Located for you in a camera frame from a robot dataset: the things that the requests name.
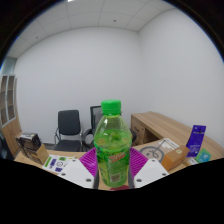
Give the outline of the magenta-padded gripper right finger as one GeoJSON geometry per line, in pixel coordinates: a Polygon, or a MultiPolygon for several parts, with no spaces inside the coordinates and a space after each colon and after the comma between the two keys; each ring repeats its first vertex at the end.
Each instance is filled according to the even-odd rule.
{"type": "Polygon", "coordinates": [[[140,188],[168,176],[169,173],[157,159],[148,159],[138,150],[130,149],[128,185],[140,188]]]}

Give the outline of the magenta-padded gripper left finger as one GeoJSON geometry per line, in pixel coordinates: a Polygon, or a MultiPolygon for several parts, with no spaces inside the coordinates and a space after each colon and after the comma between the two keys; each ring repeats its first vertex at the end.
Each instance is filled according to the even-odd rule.
{"type": "Polygon", "coordinates": [[[96,149],[92,148],[80,159],[72,159],[59,173],[59,177],[84,188],[97,189],[99,171],[96,149]]]}

